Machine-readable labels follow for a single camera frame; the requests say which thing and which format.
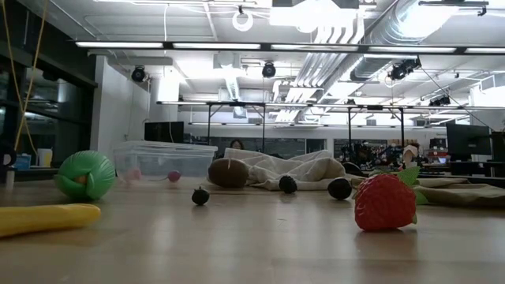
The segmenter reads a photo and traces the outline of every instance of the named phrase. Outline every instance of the small pink ball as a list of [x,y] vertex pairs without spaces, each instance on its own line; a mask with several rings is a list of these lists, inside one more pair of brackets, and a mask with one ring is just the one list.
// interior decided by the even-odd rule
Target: small pink ball
[[181,173],[178,170],[172,170],[168,173],[168,180],[170,182],[177,182],[181,178]]

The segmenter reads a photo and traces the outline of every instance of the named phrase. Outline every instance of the security camera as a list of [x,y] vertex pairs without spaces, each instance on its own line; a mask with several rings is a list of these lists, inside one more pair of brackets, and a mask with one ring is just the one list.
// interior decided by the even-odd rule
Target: security camera
[[275,76],[274,63],[266,62],[265,66],[263,67],[263,72],[261,72],[261,74],[263,74],[263,77],[265,78],[272,78],[273,76]]
[[148,79],[148,75],[144,71],[143,66],[135,66],[132,72],[132,80],[137,83],[145,82]]

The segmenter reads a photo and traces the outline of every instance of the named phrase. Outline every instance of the window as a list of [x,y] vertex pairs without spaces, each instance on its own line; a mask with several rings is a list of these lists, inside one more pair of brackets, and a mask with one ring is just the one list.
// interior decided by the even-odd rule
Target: window
[[[80,142],[83,126],[29,112],[24,117],[28,123],[35,149],[37,151],[51,149],[53,162],[62,163],[73,153],[85,149]],[[19,152],[32,155],[32,165],[36,164],[34,160],[36,155],[30,145],[25,127],[21,131]]]
[[[3,141],[14,145],[22,108],[13,86],[13,76],[4,65],[0,65],[0,134]],[[77,87],[40,69],[32,71],[32,68],[19,64],[15,68],[23,99],[27,97],[34,75],[24,114],[33,146],[23,127],[18,154],[30,155],[34,166],[37,165],[36,152],[51,149],[52,165],[58,166],[73,153],[89,149],[93,90]]]
[[[25,90],[28,90],[33,73],[32,69],[26,69]],[[92,100],[91,96],[86,96],[84,89],[39,69],[36,69],[34,75],[32,93],[28,101],[30,107],[72,119],[91,117]]]

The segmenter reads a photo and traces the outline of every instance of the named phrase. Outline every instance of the strawberry toy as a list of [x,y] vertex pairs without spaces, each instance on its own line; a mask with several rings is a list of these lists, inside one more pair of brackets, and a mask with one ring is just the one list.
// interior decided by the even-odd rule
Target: strawberry toy
[[357,189],[354,218],[365,231],[391,230],[417,222],[416,203],[427,201],[410,188],[419,168],[404,170],[398,176],[379,174],[363,181]]

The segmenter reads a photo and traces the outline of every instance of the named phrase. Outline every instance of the cable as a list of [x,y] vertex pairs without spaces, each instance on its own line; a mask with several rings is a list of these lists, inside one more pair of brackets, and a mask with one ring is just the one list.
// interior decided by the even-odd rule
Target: cable
[[220,12],[205,12],[205,11],[198,11],[198,10],[194,10],[194,9],[190,9],[190,8],[187,8],[186,6],[176,6],[178,7],[179,9],[183,9],[183,10],[186,10],[186,11],[189,11],[189,12],[194,12],[194,13],[202,13],[202,14],[228,14],[228,13],[236,13],[236,11],[220,11]]
[[[37,48],[36,48],[36,51],[35,51],[35,57],[33,58],[32,78],[30,78],[30,85],[28,86],[28,93],[26,94],[26,100],[24,101],[24,107],[23,107],[23,110],[21,112],[21,116],[23,118],[24,118],[24,114],[26,113],[26,109],[28,108],[28,101],[30,100],[30,94],[32,93],[33,80],[35,79],[35,70],[37,68],[37,60],[39,59],[40,43],[42,42],[42,32],[44,30],[44,25],[46,24],[47,4],[48,4],[48,2],[49,2],[49,0],[46,0],[44,2],[44,9],[43,9],[43,14],[42,14],[42,23],[40,24],[39,39],[38,39],[38,42],[37,42]],[[19,139],[21,137],[21,129],[23,129],[23,122],[26,121],[23,118],[21,119],[21,125],[19,125],[19,129],[17,130],[16,143],[14,144],[14,148],[17,148],[17,145],[19,144]]]
[[[6,3],[5,2],[3,2],[3,5],[2,5],[2,12],[3,12],[4,25],[6,26],[6,38],[7,38],[7,47],[9,49],[9,56],[10,56],[10,67],[12,68],[12,71],[13,71],[14,86],[16,88],[17,100],[19,101],[20,108],[22,108],[23,99],[21,98],[21,94],[20,94],[20,91],[19,91],[19,85],[17,84],[16,68],[14,67],[13,49],[12,49],[11,44],[10,44],[9,24],[7,23],[7,8],[6,8]],[[24,111],[23,111],[22,115],[21,115],[21,124],[19,126],[19,132],[23,128],[23,122],[24,122],[25,119],[26,118],[24,117]],[[37,150],[35,148],[35,145],[33,144],[32,135],[30,135],[30,129],[28,128],[28,123],[26,123],[24,126],[26,128],[26,133],[28,135],[28,139],[30,140],[30,145],[32,146],[32,150],[35,153],[36,158],[38,158],[38,153],[37,153]],[[16,150],[16,148],[17,148],[17,143],[18,143],[18,141],[16,140],[16,143],[14,145],[14,150]]]
[[446,96],[448,96],[449,99],[452,99],[459,107],[461,107],[464,111],[466,111],[472,118],[475,118],[478,122],[482,123],[482,125],[487,126],[492,131],[495,131],[491,126],[489,126],[488,124],[484,123],[480,118],[478,118],[477,116],[475,116],[474,114],[472,114],[469,110],[467,110],[461,103],[458,103],[457,100],[455,100],[451,95],[449,95],[449,92],[446,92],[445,89],[443,89],[442,87],[440,87],[440,85],[437,84],[435,80],[433,80],[433,78],[428,74],[428,72],[426,72],[426,70],[424,68],[422,68],[422,67],[420,67],[420,68],[421,68],[421,70],[423,70],[423,72],[426,74],[426,76],[428,76],[429,80],[431,80],[436,85],[436,87],[438,87],[440,90],[442,90],[442,92]]
[[[165,6],[165,10],[163,11],[163,31],[165,32],[165,41],[166,41],[166,10],[168,9],[168,5]],[[166,50],[163,51],[163,57],[166,57]],[[165,77],[165,66],[163,66],[163,80],[166,80]],[[170,106],[168,107],[168,117],[170,117]],[[172,122],[168,122],[168,133],[170,134],[170,141],[174,142],[174,138],[172,137]]]

